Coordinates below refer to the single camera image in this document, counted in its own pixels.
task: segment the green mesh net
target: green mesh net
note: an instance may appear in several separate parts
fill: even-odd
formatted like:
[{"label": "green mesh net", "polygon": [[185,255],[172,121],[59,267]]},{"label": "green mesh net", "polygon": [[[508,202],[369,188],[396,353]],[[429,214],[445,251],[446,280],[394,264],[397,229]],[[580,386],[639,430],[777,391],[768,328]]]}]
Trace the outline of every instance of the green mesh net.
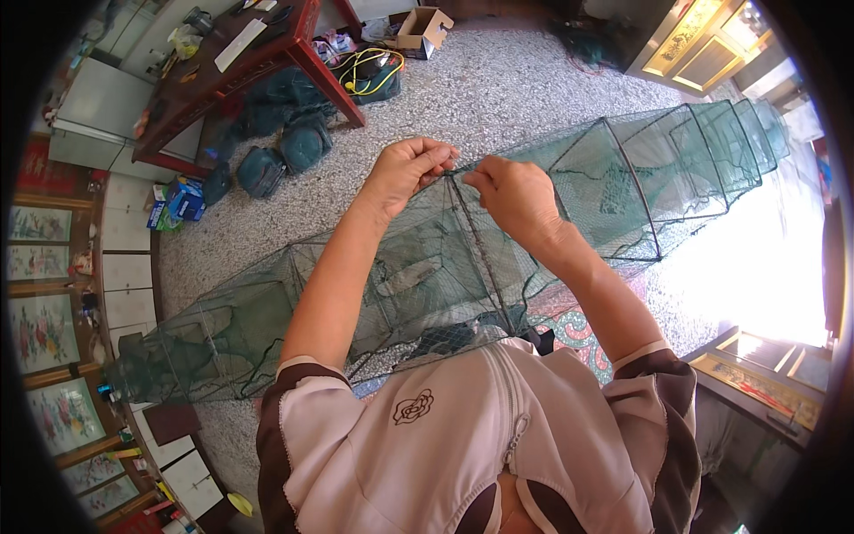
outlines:
[{"label": "green mesh net", "polygon": [[[500,154],[533,161],[571,220],[624,279],[660,261],[776,167],[772,115],[742,101],[603,117]],[[357,395],[391,373],[551,324],[571,292],[509,238],[462,184],[474,164],[415,195],[386,231],[362,296],[344,373]],[[120,340],[108,365],[133,402],[263,394],[281,341],[331,231],[257,262],[147,336]],[[316,325],[322,343],[325,324]]]}]

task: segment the table leg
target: table leg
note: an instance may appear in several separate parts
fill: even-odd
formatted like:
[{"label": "table leg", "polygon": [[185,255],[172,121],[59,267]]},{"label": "table leg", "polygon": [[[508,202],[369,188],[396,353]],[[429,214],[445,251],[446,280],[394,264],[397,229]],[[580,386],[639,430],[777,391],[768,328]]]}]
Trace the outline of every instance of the table leg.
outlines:
[{"label": "table leg", "polygon": [[361,128],[365,125],[365,117],[362,112],[359,111],[353,99],[341,87],[323,60],[314,53],[309,43],[303,40],[297,41],[296,44],[288,48],[288,55],[294,60],[294,63],[300,66],[314,85],[344,113],[344,116],[350,120],[353,126]]},{"label": "table leg", "polygon": [[201,179],[206,178],[211,172],[209,168],[199,167],[195,163],[190,163],[175,156],[163,154],[162,152],[157,152],[152,156],[140,156],[139,158],[137,158],[137,161],[142,161],[143,163],[150,163],[151,165],[156,165],[157,167],[172,169],[176,173],[182,173],[186,174],[187,176]]},{"label": "table leg", "polygon": [[356,16],[356,12],[353,11],[353,6],[350,4],[350,0],[332,0],[332,2],[335,4],[335,8],[338,10],[341,18],[343,18],[344,22],[347,23],[347,27],[350,28],[350,38],[352,38],[356,43],[361,43],[362,22],[359,20],[359,17]]}]

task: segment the blue box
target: blue box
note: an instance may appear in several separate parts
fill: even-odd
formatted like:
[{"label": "blue box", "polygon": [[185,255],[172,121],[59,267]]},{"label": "blue box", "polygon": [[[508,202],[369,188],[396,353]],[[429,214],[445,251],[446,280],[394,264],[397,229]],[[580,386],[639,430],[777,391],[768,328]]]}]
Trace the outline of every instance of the blue box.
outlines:
[{"label": "blue box", "polygon": [[202,182],[178,176],[169,184],[166,202],[173,219],[201,219],[206,208]]}]

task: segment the hand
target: hand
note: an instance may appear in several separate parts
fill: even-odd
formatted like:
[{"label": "hand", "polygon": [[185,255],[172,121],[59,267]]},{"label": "hand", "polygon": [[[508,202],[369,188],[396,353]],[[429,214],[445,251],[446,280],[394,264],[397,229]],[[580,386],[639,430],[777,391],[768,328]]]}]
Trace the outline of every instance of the hand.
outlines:
[{"label": "hand", "polygon": [[435,182],[446,169],[453,169],[458,157],[459,150],[430,138],[390,144],[374,163],[357,200],[372,205],[388,223],[418,190]]},{"label": "hand", "polygon": [[501,230],[535,257],[560,240],[568,223],[558,214],[552,181],[534,163],[486,156],[463,181],[480,192],[481,206]]}]

